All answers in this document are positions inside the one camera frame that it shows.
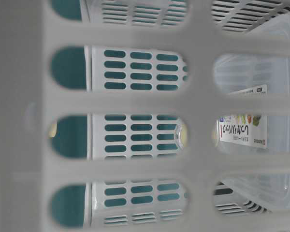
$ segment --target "plastic storage bin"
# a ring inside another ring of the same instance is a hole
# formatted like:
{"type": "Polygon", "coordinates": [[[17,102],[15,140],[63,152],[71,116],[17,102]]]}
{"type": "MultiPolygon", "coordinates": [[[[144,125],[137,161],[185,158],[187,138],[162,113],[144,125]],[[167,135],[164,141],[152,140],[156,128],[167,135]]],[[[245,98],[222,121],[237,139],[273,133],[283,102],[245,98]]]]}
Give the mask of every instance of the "plastic storage bin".
{"type": "MultiPolygon", "coordinates": [[[[280,15],[249,34],[270,34],[290,39],[290,13],[280,15]]],[[[267,85],[268,94],[290,94],[290,58],[254,55],[224,55],[217,60],[215,82],[224,92],[267,85]]],[[[290,116],[268,116],[267,148],[220,141],[226,153],[258,154],[290,152],[290,116]]],[[[270,210],[290,208],[290,174],[252,174],[228,178],[224,184],[270,210]]]]}

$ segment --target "white plastic grille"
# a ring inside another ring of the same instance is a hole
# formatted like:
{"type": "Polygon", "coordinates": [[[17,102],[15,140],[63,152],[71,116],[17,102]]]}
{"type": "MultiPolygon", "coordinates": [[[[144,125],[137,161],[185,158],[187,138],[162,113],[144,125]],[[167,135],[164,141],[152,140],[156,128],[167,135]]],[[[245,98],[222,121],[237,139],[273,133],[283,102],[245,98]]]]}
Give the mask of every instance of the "white plastic grille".
{"type": "Polygon", "coordinates": [[[87,0],[92,23],[128,26],[177,26],[184,21],[187,7],[186,0],[87,0]]]}
{"type": "Polygon", "coordinates": [[[188,78],[187,66],[174,52],[93,47],[92,89],[174,91],[188,78]]]}
{"type": "Polygon", "coordinates": [[[171,115],[93,115],[93,159],[174,157],[180,151],[171,115]]]}
{"type": "Polygon", "coordinates": [[[175,180],[94,182],[92,205],[93,228],[154,223],[183,215],[188,196],[175,180]]]}
{"type": "Polygon", "coordinates": [[[247,32],[278,15],[290,12],[290,1],[214,0],[215,23],[227,31],[247,32]]]}
{"type": "Polygon", "coordinates": [[[270,212],[222,183],[215,188],[214,204],[215,208],[226,216],[244,216],[270,212]]]}

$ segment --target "vegetable illustration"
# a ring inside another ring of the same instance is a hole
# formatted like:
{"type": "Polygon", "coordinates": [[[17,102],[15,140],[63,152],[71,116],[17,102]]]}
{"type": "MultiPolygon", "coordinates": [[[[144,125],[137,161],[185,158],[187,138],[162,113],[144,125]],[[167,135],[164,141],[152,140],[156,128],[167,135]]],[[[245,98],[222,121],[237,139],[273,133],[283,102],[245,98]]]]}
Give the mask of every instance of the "vegetable illustration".
{"type": "Polygon", "coordinates": [[[246,115],[241,115],[242,116],[242,123],[246,124],[246,115]]]}
{"type": "Polygon", "coordinates": [[[247,115],[247,120],[248,120],[248,123],[250,124],[251,120],[252,120],[252,116],[251,115],[247,115]]]}
{"type": "Polygon", "coordinates": [[[240,123],[240,116],[239,116],[239,115],[236,115],[236,116],[235,116],[235,121],[236,121],[237,124],[240,123]]]}
{"type": "Polygon", "coordinates": [[[261,119],[261,115],[256,115],[256,116],[254,116],[253,117],[253,122],[252,122],[252,124],[254,125],[254,126],[258,126],[259,125],[259,123],[260,123],[260,119],[261,119]]]}

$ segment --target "transparent plastic box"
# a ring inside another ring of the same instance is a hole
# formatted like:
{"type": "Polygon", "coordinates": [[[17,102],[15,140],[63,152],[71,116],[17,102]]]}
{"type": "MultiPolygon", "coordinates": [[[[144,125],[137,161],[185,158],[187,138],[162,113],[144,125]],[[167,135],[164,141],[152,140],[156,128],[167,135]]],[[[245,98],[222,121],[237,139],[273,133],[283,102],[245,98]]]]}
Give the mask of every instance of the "transparent plastic box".
{"type": "MultiPolygon", "coordinates": [[[[265,33],[290,39],[290,13],[273,18],[248,34],[265,33]]],[[[267,85],[268,94],[290,94],[289,57],[223,55],[216,62],[214,76],[215,82],[225,93],[267,85]]],[[[222,141],[218,148],[238,155],[290,152],[290,116],[267,117],[266,149],[222,141]]],[[[270,210],[290,208],[290,174],[252,174],[222,182],[270,210]]]]}

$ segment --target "product label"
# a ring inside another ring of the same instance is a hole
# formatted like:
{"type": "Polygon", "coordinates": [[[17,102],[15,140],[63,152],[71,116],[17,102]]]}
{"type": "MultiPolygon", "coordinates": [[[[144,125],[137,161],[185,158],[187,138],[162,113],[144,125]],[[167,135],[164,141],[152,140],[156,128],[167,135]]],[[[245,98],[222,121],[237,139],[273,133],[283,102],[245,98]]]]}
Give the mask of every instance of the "product label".
{"type": "MultiPolygon", "coordinates": [[[[230,94],[266,94],[267,85],[243,89],[230,94]]],[[[218,124],[220,141],[253,146],[267,147],[267,116],[231,115],[220,117],[218,124]]]]}

